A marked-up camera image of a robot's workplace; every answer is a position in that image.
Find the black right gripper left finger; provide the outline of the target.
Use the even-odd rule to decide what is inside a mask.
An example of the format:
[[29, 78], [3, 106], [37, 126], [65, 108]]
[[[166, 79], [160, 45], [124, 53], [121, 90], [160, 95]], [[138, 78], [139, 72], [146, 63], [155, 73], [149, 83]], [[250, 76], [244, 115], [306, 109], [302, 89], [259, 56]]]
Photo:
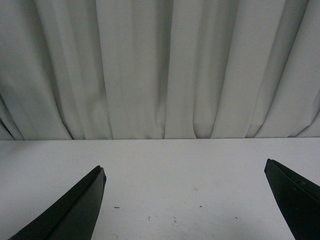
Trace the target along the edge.
[[107, 177], [96, 166], [11, 240], [90, 240], [100, 213]]

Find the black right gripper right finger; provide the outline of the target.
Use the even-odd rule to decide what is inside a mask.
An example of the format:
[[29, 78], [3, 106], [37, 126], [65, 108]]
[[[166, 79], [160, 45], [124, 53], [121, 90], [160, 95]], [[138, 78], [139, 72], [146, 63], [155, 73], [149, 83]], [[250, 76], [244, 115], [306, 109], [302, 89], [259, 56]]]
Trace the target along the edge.
[[267, 160], [264, 173], [293, 237], [318, 240], [320, 187], [273, 159]]

